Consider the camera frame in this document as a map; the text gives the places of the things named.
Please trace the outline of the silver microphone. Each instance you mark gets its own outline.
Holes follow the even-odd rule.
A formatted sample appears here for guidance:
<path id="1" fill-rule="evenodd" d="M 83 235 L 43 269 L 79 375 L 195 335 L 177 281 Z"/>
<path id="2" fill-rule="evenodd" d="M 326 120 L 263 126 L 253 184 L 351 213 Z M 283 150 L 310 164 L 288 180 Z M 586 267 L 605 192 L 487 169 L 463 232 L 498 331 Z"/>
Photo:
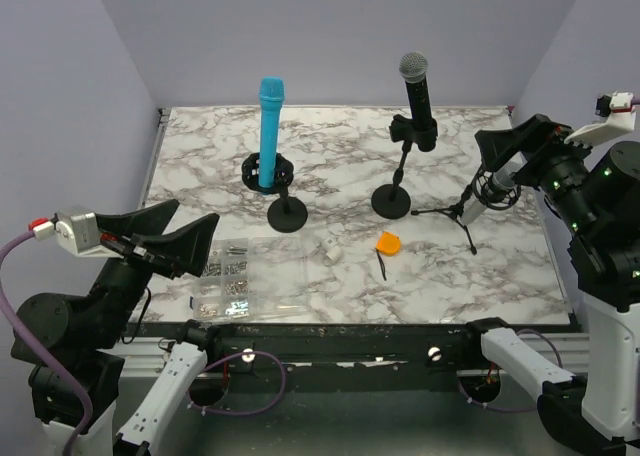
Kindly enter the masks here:
<path id="1" fill-rule="evenodd" d="M 513 207 L 521 196 L 521 186 L 513 180 L 520 169 L 515 163 L 508 163 L 498 172 L 487 172 L 480 167 L 472 180 L 472 196 L 460 222 L 469 226 L 487 209 L 505 211 Z"/>

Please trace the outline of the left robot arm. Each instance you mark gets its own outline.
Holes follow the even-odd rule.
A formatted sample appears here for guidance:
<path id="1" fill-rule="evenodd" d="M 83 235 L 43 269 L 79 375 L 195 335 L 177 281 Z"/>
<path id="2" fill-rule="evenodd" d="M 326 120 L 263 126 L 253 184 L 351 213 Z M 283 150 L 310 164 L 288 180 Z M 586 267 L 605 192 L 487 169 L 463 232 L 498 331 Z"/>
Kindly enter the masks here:
<path id="1" fill-rule="evenodd" d="M 215 330 L 186 322 L 140 406 L 114 427 L 125 361 L 112 349 L 149 296 L 151 278 L 199 276 L 208 261 L 218 216 L 169 231 L 178 206 L 172 199 L 122 215 L 73 208 L 32 222 L 25 233 L 26 240 L 54 238 L 77 257 L 105 259 L 84 296 L 39 293 L 3 307 L 14 333 L 11 355 L 33 367 L 34 413 L 59 455 L 156 453 L 196 376 L 221 361 Z"/>

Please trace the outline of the black handheld microphone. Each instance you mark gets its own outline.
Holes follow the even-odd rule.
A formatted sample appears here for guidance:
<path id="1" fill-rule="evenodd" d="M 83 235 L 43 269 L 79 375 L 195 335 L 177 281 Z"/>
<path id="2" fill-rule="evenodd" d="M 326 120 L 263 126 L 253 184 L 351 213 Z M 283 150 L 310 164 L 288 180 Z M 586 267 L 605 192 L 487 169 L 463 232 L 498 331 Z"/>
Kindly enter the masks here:
<path id="1" fill-rule="evenodd" d="M 405 81 L 414 127 L 414 139 L 422 152 L 436 146 L 438 129 L 433 118 L 427 82 L 428 61 L 420 52 L 405 54 L 399 63 L 399 73 Z"/>

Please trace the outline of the black clip mic stand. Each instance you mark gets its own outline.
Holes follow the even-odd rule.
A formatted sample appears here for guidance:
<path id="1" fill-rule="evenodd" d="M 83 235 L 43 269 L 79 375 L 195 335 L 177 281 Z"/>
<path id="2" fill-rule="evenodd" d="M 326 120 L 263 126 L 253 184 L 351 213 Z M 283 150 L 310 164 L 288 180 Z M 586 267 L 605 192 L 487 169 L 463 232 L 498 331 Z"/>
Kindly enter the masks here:
<path id="1" fill-rule="evenodd" d="M 437 142 L 438 128 L 432 116 L 428 116 L 425 121 L 418 121 L 395 115 L 389 132 L 392 142 L 402 143 L 402 156 L 394 171 L 392 183 L 381 185 L 373 192 L 371 206 L 379 216 L 396 220 L 404 217 L 411 208 L 411 198 L 401 186 L 407 156 L 414 146 L 420 152 L 433 151 Z"/>

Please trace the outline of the blue microphone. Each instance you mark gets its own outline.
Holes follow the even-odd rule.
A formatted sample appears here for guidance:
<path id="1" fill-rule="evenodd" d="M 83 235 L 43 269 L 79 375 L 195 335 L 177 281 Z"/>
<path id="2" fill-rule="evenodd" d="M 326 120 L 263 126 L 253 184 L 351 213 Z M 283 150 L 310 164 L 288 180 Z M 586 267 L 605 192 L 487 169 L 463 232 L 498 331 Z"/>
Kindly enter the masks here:
<path id="1" fill-rule="evenodd" d="M 261 108 L 259 186 L 271 188 L 274 183 L 280 113 L 285 100 L 284 82 L 265 77 L 259 89 Z"/>

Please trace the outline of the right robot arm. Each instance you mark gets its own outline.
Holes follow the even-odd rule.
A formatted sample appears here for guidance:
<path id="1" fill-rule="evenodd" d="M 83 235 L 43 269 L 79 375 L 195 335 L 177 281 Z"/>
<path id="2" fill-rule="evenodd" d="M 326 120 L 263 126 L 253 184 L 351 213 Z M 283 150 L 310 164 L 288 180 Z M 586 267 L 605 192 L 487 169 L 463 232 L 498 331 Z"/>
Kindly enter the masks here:
<path id="1" fill-rule="evenodd" d="M 535 115 L 475 136 L 488 172 L 522 156 L 515 182 L 541 191 L 570 231 L 589 361 L 577 376 L 496 318 L 469 324 L 461 358 L 505 370 L 535 401 L 547 433 L 583 455 L 622 455 L 639 443 L 639 145 L 628 139 L 635 117 L 615 111 L 575 130 Z"/>

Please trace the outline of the black shock mount stand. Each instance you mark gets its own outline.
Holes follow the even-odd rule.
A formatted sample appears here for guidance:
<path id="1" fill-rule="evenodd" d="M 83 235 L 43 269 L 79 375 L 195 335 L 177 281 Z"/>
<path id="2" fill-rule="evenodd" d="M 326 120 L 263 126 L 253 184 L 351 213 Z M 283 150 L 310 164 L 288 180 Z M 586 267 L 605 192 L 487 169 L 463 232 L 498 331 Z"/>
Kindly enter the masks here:
<path id="1" fill-rule="evenodd" d="M 308 211 L 300 199 L 289 194 L 289 186 L 294 179 L 294 165 L 277 153 L 273 185 L 269 188 L 261 187 L 260 174 L 259 154 L 252 153 L 242 163 L 242 182 L 253 192 L 278 195 L 267 211 L 267 221 L 272 229 L 285 234 L 300 230 L 307 222 Z"/>

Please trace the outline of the black tripod shock mount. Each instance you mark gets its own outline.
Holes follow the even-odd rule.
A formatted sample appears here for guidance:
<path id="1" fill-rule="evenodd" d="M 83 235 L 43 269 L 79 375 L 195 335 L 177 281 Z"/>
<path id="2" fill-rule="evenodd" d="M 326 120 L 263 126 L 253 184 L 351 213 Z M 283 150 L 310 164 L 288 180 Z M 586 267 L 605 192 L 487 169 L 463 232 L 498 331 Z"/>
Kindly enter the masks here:
<path id="1" fill-rule="evenodd" d="M 469 250 L 477 254 L 469 226 L 486 210 L 502 212 L 513 207 L 520 199 L 521 186 L 513 180 L 520 170 L 518 163 L 507 163 L 494 173 L 480 167 L 465 187 L 457 203 L 448 207 L 412 210 L 412 216 L 439 214 L 448 217 L 465 233 Z"/>

